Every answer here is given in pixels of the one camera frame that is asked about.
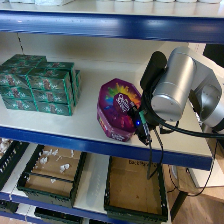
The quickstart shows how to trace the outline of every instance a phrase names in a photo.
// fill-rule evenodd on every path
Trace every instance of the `cardboard box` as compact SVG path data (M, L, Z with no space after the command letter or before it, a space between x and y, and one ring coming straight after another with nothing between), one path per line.
M27 74L32 68L9 68L0 66L0 86L29 88Z
M0 94L4 98L33 100L31 90L22 87L0 86Z
M37 108L33 101L9 99L4 97L2 97L2 99L7 109L37 111Z
M71 62L40 62L37 68L57 69L69 72L70 82L76 80L75 64Z
M26 60L11 60L9 59L8 61L4 62L2 66L7 66L7 67L12 67L12 68L17 68L17 67L36 67L39 64L39 61L26 61Z
M74 112L74 102L73 100L70 104L59 104L59 103L45 103L36 101L38 111L44 113L72 116Z
M32 89L64 90L67 94L67 91L71 88L67 71L34 68L29 72L28 80Z
M65 91L44 91L38 89L32 89L32 92L34 99L40 102L69 104L73 101L72 88L68 89L67 94Z
M9 60L47 61L46 56L15 54Z

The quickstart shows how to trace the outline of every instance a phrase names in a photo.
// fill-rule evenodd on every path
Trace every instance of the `gray robot arm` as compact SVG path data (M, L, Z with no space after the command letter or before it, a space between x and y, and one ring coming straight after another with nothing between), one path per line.
M191 90L200 104L201 121L224 133L224 69L189 48L179 47L171 53L166 74L153 92L152 109L166 121L178 121Z

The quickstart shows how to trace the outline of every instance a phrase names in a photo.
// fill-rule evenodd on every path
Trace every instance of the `purple tin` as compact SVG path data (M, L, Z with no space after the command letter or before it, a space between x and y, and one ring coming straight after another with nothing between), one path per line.
M97 104L97 120L109 138L128 141L136 128L128 110L141 105L141 95L129 82L113 79L102 85Z

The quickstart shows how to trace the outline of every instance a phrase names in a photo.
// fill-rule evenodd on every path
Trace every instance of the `black tray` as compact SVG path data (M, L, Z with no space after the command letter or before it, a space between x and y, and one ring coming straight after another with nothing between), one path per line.
M35 216L40 217L44 222L52 224L81 224L82 218L74 215L68 215L61 212L55 212L43 208L36 208L34 212Z
M101 222L97 220L90 219L89 224L109 224L108 222Z
M26 151L29 143L13 141L0 159L0 190L9 179L13 169Z
M112 160L113 160L113 157L110 157L110 162L108 166L108 174L107 174L106 190L105 190L105 196L104 196L104 209L107 211L108 217L127 221L127 222L132 222L132 223L157 223L158 224L161 222L166 222L168 220L168 209L167 209L167 200L166 200L166 193L165 193L165 187L164 187L162 167L160 166L158 168L158 173L155 174L158 176L158 182L159 182L158 188L160 193L162 214L153 214L153 213L135 211L135 210L127 209L127 208L115 207L110 205L110 173L112 168ZM136 160L129 160L129 164L130 164L130 161L132 163L134 162L135 165L146 164L145 162L136 161Z
M7 213L15 213L19 204L9 201L0 200L0 211Z
M31 188L25 187L27 179L32 174L31 172L33 170L33 167L35 166L38 158L40 157L40 153L42 153L43 149L44 149L44 145L38 145L37 148L35 149L31 159L27 163L22 175L19 178L19 181L17 183L17 189L20 191L23 191L31 200L41 201L41 202L45 202L45 203L49 203L49 204L61 205L61 206L65 206L68 208L72 208L74 205L76 194L77 194L83 166L85 164L86 153L84 153L84 152L81 153L78 167L77 167L76 173L74 175L74 180L72 181L73 187L70 191L69 197L66 197L63 195L50 193L47 191L36 190L36 189L31 189ZM52 179L56 179L56 180L59 179L59 178L46 176L46 175L44 177L52 178ZM59 179L59 180L71 183L71 181L66 181L63 179Z

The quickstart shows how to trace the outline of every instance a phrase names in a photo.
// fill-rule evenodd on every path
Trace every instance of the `brown cardboard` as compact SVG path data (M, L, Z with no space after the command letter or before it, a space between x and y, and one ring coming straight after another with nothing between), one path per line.
M46 157L41 156L36 163L36 166L33 169L33 173L39 173L43 175L49 175L52 177L62 178L66 180L74 180L74 176L78 167L79 160L66 158L66 157L58 157L58 156L47 156L47 163L41 164L40 159ZM69 168L64 172L60 172L60 166L69 164Z
M30 175L30 179L26 182L25 187L69 197L72 183L59 180L52 183L51 179Z
M76 151L76 150L58 148L58 147L53 147L53 146L45 146L44 147L44 151L50 151L51 149L53 152L58 149L57 156L63 156L63 157L68 157L68 158L73 158L73 159L80 159L80 156L81 156L81 152Z
M81 152L74 151L74 156L71 157L71 150L69 149L45 146L43 151L50 151L51 149L53 152L58 149L58 153L56 155L51 154L48 156L42 154L36 162L36 165L33 167L32 173L48 175L52 178L30 175L30 178L27 180L25 187L55 193L62 196L69 196L73 186L72 183L60 180L56 180L52 183L51 180L56 177L73 181ZM41 164L40 160L46 157L47 162L45 164ZM60 166L65 164L69 164L69 168L64 170L64 172L60 172Z
M129 159L113 157L110 173L111 206L162 214L158 177L155 174L147 180L147 168L140 162L130 163Z

